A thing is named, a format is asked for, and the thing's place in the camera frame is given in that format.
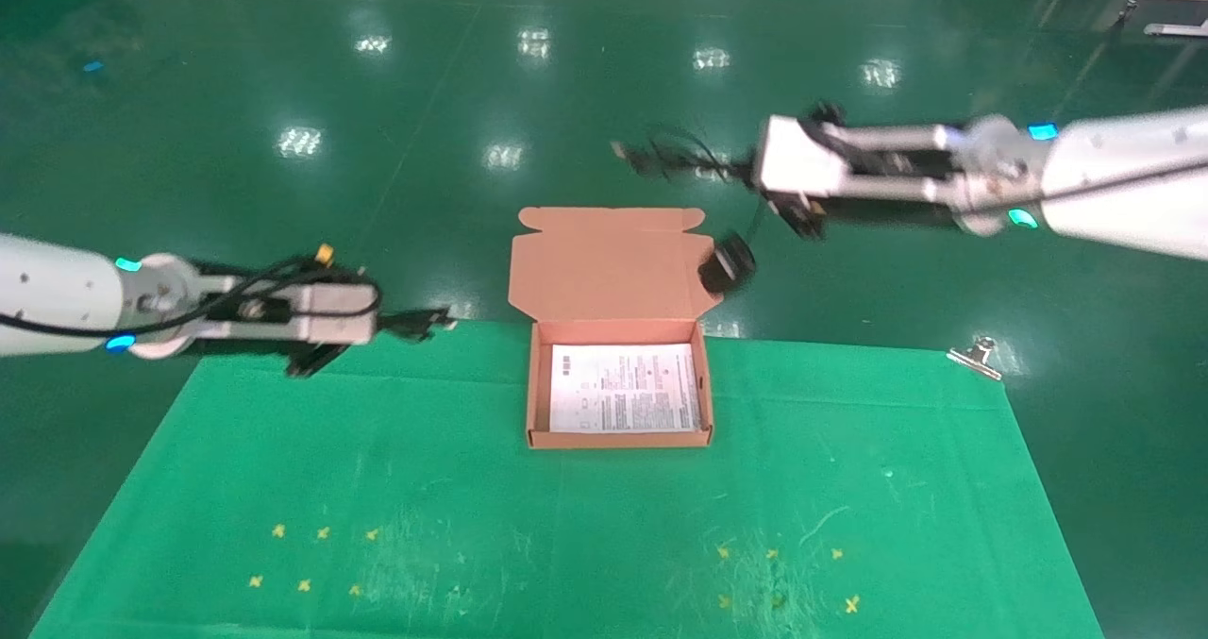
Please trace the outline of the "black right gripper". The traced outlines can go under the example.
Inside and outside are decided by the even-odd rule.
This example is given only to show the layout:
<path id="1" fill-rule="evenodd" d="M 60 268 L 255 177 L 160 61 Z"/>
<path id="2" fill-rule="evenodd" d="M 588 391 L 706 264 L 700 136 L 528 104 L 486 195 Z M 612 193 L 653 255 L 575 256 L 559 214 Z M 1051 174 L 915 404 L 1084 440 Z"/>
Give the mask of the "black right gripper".
<path id="1" fill-rule="evenodd" d="M 805 130 L 846 127 L 846 110 L 836 101 L 815 101 L 798 117 Z M 949 208 L 952 179 L 962 169 L 947 149 L 863 149 L 824 144 L 829 158 L 842 164 L 825 194 L 769 197 L 768 208 L 798 239 L 821 242 L 827 223 L 957 230 Z"/>

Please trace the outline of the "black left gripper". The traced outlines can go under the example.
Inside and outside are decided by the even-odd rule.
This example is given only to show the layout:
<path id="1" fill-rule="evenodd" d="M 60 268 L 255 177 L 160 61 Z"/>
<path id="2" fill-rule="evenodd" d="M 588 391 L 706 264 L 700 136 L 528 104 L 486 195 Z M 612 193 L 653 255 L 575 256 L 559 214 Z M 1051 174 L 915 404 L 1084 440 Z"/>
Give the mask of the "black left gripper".
<path id="1" fill-rule="evenodd" d="M 265 266 L 262 269 L 252 269 L 250 266 L 223 265 L 216 261 L 191 260 L 194 271 L 202 277 L 268 277 L 278 278 L 289 275 L 296 266 L 295 260 L 278 261 Z M 239 323 L 239 324 L 278 324 L 286 325 L 294 319 L 294 304 L 288 296 L 265 294 L 259 298 L 250 298 L 256 290 L 249 290 L 242 298 L 230 300 L 225 304 L 210 308 L 194 316 L 198 321 L 207 323 Z M 376 316 L 378 332 L 395 335 L 397 339 L 411 343 L 420 343 L 428 338 L 428 310 L 393 310 L 382 312 Z M 290 352 L 286 362 L 286 377 L 290 379 L 308 379 L 323 368 L 327 368 L 336 359 L 348 350 L 345 344 L 306 344 Z"/>

